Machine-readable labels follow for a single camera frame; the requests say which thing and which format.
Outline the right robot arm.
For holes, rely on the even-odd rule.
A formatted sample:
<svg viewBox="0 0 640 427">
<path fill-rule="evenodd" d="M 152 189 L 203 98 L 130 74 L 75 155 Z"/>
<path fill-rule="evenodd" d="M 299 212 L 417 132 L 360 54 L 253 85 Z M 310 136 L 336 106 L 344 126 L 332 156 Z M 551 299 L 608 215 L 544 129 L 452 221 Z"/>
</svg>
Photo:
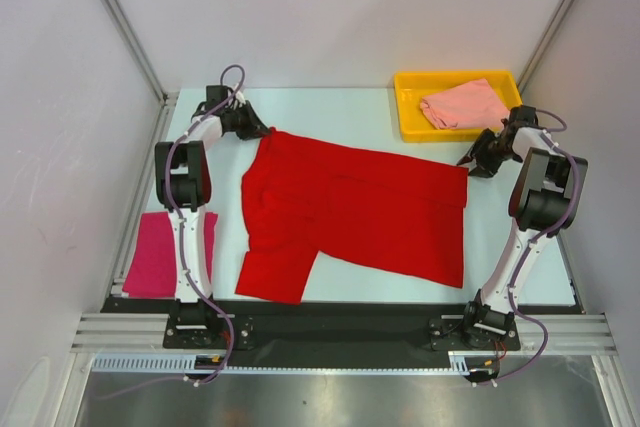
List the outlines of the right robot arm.
<svg viewBox="0 0 640 427">
<path fill-rule="evenodd" d="M 573 223 L 588 162 L 562 150 L 553 128 L 539 124 L 540 109 L 521 105 L 510 110 L 495 133 L 481 132 L 459 166 L 470 164 L 471 177 L 494 177 L 502 164 L 521 164 L 508 203 L 511 230 L 492 275 L 467 304 L 461 323 L 463 340 L 484 348 L 512 328 L 521 290 L 549 242 Z"/>
</svg>

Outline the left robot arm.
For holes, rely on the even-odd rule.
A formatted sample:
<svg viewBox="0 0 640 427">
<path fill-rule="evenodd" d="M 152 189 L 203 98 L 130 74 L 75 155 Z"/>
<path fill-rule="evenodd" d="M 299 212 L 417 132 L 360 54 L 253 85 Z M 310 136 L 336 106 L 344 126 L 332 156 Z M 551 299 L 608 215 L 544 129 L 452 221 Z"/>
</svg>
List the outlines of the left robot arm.
<svg viewBox="0 0 640 427">
<path fill-rule="evenodd" d="M 154 146 L 155 187 L 168 213 L 176 262 L 174 299 L 195 304 L 212 296 L 206 260 L 206 204 L 212 197 L 207 151 L 224 135 L 242 141 L 261 139 L 270 129 L 238 85 L 211 85 L 186 131 Z"/>
</svg>

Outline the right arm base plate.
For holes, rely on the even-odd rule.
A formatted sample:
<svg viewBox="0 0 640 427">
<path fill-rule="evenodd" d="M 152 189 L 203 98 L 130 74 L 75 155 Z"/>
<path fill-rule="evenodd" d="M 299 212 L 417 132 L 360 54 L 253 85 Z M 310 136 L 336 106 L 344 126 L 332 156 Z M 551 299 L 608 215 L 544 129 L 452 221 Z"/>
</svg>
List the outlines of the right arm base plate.
<svg viewBox="0 0 640 427">
<path fill-rule="evenodd" d="M 508 352 L 522 347 L 518 333 L 512 329 L 498 334 L 478 327 L 466 326 L 462 315 L 443 315 L 431 318 L 426 331 L 434 351 L 493 351 L 505 347 Z"/>
</svg>

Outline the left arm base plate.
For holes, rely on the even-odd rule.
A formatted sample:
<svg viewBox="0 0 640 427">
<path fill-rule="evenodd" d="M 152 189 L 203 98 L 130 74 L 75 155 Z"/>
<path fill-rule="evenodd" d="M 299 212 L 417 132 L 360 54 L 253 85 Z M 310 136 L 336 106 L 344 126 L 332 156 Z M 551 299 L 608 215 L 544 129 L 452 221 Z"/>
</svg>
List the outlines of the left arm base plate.
<svg viewBox="0 0 640 427">
<path fill-rule="evenodd" d="M 173 350 L 224 349 L 234 332 L 233 350 L 254 349 L 257 337 L 248 311 L 236 301 L 216 301 L 216 305 L 227 315 L 233 329 L 221 313 L 202 300 L 171 302 L 162 346 Z"/>
</svg>

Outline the red t shirt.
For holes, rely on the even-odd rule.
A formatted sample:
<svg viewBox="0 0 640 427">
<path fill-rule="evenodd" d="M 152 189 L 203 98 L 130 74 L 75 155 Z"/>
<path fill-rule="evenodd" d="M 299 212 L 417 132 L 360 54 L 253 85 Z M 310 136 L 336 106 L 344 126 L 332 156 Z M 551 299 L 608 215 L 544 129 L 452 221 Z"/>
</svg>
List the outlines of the red t shirt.
<svg viewBox="0 0 640 427">
<path fill-rule="evenodd" d="M 467 171 L 273 130 L 242 177 L 236 291 L 298 304 L 319 254 L 460 288 Z"/>
</svg>

